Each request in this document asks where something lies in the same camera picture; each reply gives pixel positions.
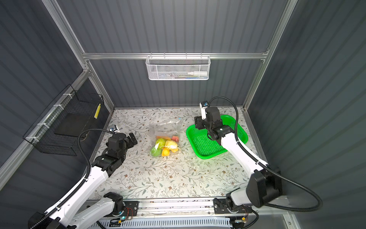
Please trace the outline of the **clear zip top bag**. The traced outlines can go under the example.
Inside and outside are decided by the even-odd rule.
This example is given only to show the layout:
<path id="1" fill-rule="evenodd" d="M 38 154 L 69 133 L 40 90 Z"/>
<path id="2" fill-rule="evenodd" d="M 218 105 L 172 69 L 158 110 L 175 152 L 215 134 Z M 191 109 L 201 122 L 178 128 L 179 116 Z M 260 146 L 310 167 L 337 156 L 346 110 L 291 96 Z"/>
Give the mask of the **clear zip top bag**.
<path id="1" fill-rule="evenodd" d="M 152 143 L 152 157 L 168 157 L 180 153 L 180 133 L 183 126 L 181 118 L 156 122 L 149 125 Z"/>

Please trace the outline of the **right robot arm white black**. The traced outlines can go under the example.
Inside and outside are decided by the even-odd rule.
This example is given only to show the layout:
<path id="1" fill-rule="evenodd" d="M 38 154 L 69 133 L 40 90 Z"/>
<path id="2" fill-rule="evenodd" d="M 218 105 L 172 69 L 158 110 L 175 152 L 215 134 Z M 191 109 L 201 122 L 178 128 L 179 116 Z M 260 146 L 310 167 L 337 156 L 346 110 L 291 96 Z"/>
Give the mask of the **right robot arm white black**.
<path id="1" fill-rule="evenodd" d="M 262 168 L 267 163 L 255 155 L 237 136 L 234 128 L 224 125 L 219 109 L 207 102 L 200 104 L 201 115 L 194 118 L 195 128 L 205 129 L 208 138 L 226 149 L 242 166 L 249 177 L 245 189 L 238 188 L 226 196 L 227 207 L 231 210 L 241 205 L 260 208 L 283 194 L 282 181 Z"/>

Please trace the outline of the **red toy apple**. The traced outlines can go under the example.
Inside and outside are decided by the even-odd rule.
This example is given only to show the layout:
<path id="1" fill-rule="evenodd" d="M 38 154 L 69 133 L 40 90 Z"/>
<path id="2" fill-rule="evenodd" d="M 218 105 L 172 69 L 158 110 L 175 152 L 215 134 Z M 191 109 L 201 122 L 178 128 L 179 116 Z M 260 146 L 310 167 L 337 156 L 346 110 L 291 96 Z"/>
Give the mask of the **red toy apple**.
<path id="1" fill-rule="evenodd" d="M 174 135 L 174 136 L 172 136 L 172 141 L 175 141 L 176 143 L 178 143 L 179 142 L 179 137 L 178 136 L 176 136 L 176 135 Z"/>

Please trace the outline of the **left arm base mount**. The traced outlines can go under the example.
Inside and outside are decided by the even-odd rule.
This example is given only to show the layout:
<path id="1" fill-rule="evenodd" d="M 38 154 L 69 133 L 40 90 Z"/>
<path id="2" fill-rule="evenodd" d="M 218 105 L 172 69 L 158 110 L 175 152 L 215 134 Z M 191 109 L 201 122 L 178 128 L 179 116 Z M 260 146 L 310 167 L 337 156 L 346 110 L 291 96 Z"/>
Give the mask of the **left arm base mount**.
<path id="1" fill-rule="evenodd" d="M 139 201 L 119 201 L 111 213 L 105 217 L 135 217 L 139 208 Z"/>

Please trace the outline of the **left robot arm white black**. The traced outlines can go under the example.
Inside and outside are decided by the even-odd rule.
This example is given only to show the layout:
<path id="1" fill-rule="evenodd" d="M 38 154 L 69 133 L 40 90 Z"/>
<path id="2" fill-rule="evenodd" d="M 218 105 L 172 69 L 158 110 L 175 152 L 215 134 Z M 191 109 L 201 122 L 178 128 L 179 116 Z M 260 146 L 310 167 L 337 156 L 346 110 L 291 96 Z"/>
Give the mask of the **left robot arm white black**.
<path id="1" fill-rule="evenodd" d="M 44 213 L 36 212 L 28 221 L 29 229 L 87 229 L 105 216 L 127 220 L 136 215 L 138 202 L 129 207 L 121 195 L 108 192 L 97 203 L 79 212 L 88 197 L 118 169 L 127 150 L 137 145 L 133 133 L 111 132 L 107 148 L 88 163 L 80 181 Z"/>

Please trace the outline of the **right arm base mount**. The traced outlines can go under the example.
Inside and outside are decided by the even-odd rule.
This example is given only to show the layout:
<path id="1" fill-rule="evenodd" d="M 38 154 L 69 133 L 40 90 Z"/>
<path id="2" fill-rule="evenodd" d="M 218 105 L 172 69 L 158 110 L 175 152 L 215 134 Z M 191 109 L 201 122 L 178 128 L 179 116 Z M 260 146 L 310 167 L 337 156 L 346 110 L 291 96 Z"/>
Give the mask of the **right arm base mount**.
<path id="1" fill-rule="evenodd" d="M 251 206 L 248 205 L 235 205 L 230 198 L 220 199 L 214 198 L 213 199 L 213 208 L 215 214 L 242 214 L 248 215 L 252 213 L 253 210 Z"/>

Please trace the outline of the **green toy fruit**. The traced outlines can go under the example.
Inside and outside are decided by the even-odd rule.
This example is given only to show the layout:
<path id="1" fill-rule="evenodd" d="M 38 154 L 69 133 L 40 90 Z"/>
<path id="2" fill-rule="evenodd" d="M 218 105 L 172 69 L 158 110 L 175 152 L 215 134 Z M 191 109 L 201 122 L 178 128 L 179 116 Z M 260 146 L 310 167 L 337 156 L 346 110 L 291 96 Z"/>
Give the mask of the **green toy fruit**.
<path id="1" fill-rule="evenodd" d="M 156 149 L 162 149 L 162 148 L 165 147 L 165 144 L 166 144 L 166 139 L 164 139 L 164 138 L 158 138 L 155 141 L 155 148 Z"/>

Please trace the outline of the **yellow toy lemon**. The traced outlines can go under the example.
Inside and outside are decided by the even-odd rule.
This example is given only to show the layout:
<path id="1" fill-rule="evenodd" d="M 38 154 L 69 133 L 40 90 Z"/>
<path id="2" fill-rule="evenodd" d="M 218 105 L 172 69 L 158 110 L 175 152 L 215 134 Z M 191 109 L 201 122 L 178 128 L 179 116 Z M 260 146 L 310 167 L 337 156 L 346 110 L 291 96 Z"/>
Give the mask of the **yellow toy lemon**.
<path id="1" fill-rule="evenodd" d="M 170 155 L 170 150 L 168 148 L 163 148 L 162 149 L 162 156 L 169 156 Z"/>

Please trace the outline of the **yellow green toy pear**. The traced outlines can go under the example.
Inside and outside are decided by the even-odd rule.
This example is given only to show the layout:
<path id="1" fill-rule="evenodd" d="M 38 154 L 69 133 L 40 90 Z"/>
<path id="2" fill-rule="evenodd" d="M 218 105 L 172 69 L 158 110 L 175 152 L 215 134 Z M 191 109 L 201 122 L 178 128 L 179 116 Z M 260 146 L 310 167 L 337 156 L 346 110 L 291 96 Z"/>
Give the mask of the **yellow green toy pear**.
<path id="1" fill-rule="evenodd" d="M 165 148 L 169 149 L 169 150 L 176 150 L 178 149 L 178 144 L 177 142 L 173 141 L 173 140 L 167 140 L 165 142 Z"/>

